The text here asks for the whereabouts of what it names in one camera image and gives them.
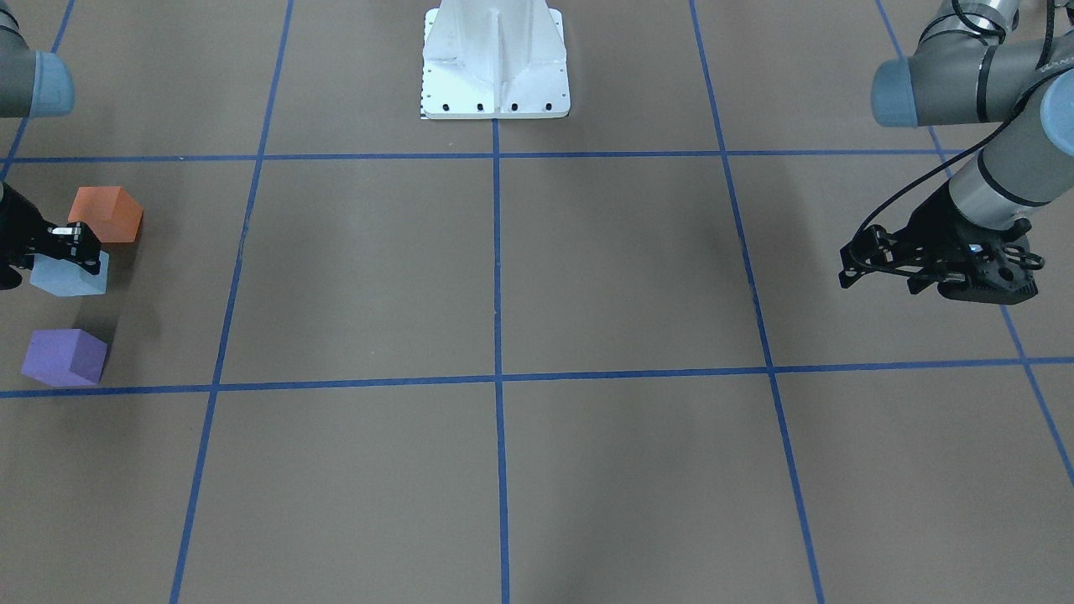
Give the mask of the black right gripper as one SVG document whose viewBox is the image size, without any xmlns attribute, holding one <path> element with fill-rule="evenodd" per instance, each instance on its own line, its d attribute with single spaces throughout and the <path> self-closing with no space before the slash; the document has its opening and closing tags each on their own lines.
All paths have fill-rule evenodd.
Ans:
<svg viewBox="0 0 1074 604">
<path fill-rule="evenodd" d="M 23 282 L 23 271 L 34 267 L 37 238 L 49 233 L 50 245 L 62 255 L 50 257 L 58 265 L 81 270 L 93 276 L 103 275 L 101 242 L 88 222 L 50 226 L 41 211 L 3 182 L 1 200 L 1 290 L 15 289 Z"/>
</svg>

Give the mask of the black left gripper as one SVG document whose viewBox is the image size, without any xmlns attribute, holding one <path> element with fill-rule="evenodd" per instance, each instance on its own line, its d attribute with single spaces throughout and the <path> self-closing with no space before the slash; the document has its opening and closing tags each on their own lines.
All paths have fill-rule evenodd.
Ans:
<svg viewBox="0 0 1074 604">
<path fill-rule="evenodd" d="M 982 303 L 1019 305 L 1039 293 L 1035 272 L 1044 259 L 1031 251 L 1029 219 L 1006 229 L 983 228 L 955 206 L 950 188 L 937 189 L 912 214 L 902 240 L 871 225 L 840 251 L 837 282 L 848 289 L 863 276 L 883 273 L 905 278 L 910 291 L 937 284 L 942 297 Z"/>
</svg>

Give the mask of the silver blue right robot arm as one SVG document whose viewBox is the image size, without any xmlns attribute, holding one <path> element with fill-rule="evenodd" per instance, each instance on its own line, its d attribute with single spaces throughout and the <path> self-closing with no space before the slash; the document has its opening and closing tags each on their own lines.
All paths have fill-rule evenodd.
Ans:
<svg viewBox="0 0 1074 604">
<path fill-rule="evenodd" d="M 68 64 L 53 51 L 37 51 L 21 34 L 8 1 L 1 3 L 1 116 L 38 118 L 66 116 L 76 103 Z M 102 243 L 88 222 L 66 226 L 46 221 L 41 211 L 3 182 L 1 199 L 1 288 L 15 289 L 21 271 L 32 270 L 37 256 L 66 261 L 91 276 L 103 271 Z"/>
</svg>

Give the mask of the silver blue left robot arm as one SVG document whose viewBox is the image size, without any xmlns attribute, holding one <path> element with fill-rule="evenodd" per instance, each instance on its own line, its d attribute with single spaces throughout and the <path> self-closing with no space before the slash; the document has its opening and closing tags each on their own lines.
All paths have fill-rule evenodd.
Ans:
<svg viewBox="0 0 1074 604">
<path fill-rule="evenodd" d="M 1044 259 L 1028 234 L 1036 211 L 1071 190 L 1071 34 L 1055 34 L 1047 3 L 1043 39 L 1012 44 L 1016 1 L 946 1 L 916 51 L 880 64 L 872 81 L 875 123 L 910 128 L 993 123 L 956 156 L 962 167 L 903 228 L 869 217 L 840 251 L 847 289 L 884 273 L 911 294 L 935 287 L 947 299 L 1019 305 L 1037 294 Z"/>
</svg>

